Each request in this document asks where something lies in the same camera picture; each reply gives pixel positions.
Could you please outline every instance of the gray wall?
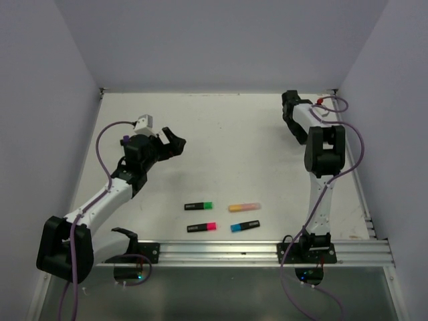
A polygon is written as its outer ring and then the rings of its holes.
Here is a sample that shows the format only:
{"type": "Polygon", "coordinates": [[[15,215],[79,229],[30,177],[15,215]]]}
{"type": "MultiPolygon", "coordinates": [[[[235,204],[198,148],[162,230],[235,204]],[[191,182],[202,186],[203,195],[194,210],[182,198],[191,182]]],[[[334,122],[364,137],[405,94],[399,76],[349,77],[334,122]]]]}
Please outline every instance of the gray wall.
{"type": "Polygon", "coordinates": [[[98,89],[51,0],[0,1],[0,320],[23,320],[43,222],[64,215],[98,89]]]}
{"type": "Polygon", "coordinates": [[[56,0],[98,85],[338,88],[387,0],[56,0]]]}
{"type": "Polygon", "coordinates": [[[365,137],[359,174],[412,320],[428,317],[427,58],[428,2],[390,0],[340,88],[351,106],[346,119],[365,137]]]}

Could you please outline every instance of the black marker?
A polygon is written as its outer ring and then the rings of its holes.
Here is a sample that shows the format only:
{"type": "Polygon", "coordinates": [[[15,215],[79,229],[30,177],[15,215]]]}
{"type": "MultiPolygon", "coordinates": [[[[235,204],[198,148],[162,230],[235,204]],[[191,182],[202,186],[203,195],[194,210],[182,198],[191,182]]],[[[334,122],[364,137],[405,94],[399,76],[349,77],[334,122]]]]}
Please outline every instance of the black marker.
{"type": "Polygon", "coordinates": [[[213,209],[213,202],[185,204],[185,211],[193,211],[195,209],[213,209]]]}
{"type": "Polygon", "coordinates": [[[217,225],[215,223],[196,224],[196,225],[189,225],[187,227],[187,233],[215,231],[216,229],[217,229],[217,225]]]}
{"type": "Polygon", "coordinates": [[[230,230],[232,230],[232,232],[235,233],[235,232],[243,231],[244,229],[253,229],[255,227],[260,227],[260,222],[258,220],[230,225],[230,230]]]}

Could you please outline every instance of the pink marker cap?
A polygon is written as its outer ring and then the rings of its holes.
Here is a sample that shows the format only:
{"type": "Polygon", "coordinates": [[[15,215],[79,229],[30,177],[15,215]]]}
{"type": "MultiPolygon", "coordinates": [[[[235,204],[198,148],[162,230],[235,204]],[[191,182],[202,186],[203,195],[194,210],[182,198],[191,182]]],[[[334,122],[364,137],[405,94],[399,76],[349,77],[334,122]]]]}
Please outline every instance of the pink marker cap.
{"type": "Polygon", "coordinates": [[[207,223],[207,230],[208,231],[215,231],[217,229],[217,224],[216,223],[207,223]]]}

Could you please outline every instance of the blue marker cap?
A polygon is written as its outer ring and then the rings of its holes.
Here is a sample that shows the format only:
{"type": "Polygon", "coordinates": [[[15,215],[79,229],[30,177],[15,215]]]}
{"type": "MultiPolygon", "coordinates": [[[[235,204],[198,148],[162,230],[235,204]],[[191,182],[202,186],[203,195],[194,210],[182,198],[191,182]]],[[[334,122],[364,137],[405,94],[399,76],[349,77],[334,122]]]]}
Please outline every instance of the blue marker cap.
{"type": "Polygon", "coordinates": [[[230,230],[232,230],[232,232],[239,232],[239,231],[241,231],[241,224],[230,225],[230,230]]]}

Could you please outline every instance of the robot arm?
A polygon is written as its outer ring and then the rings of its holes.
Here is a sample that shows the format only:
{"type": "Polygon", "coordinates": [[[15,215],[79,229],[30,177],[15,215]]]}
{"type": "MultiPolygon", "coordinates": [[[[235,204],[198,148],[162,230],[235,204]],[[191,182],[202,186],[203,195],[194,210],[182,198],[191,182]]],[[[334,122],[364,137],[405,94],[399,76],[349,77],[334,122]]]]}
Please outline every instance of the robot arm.
{"type": "Polygon", "coordinates": [[[70,229],[77,215],[83,215],[76,225],[75,247],[78,283],[90,273],[94,264],[115,255],[138,253],[137,234],[115,228],[107,236],[95,237],[100,226],[123,204],[131,200],[147,182],[147,172],[158,161],[165,161],[183,152],[186,140],[175,136],[168,127],[159,134],[152,131],[152,117],[144,115],[134,123],[134,136],[120,141],[125,156],[111,174],[111,187],[106,184],[87,203],[64,218],[52,216],[43,227],[37,268],[67,281],[72,280],[70,229]],[[102,193],[107,193],[87,212],[82,209],[102,193]]]}
{"type": "MultiPolygon", "coordinates": [[[[316,119],[311,113],[312,103],[301,100],[297,91],[282,95],[283,119],[300,144],[306,145],[304,164],[310,175],[308,217],[325,184],[343,169],[345,163],[345,129],[316,119]]],[[[330,184],[314,216],[299,240],[302,250],[316,251],[330,248],[330,204],[334,182],[330,184]]]]}

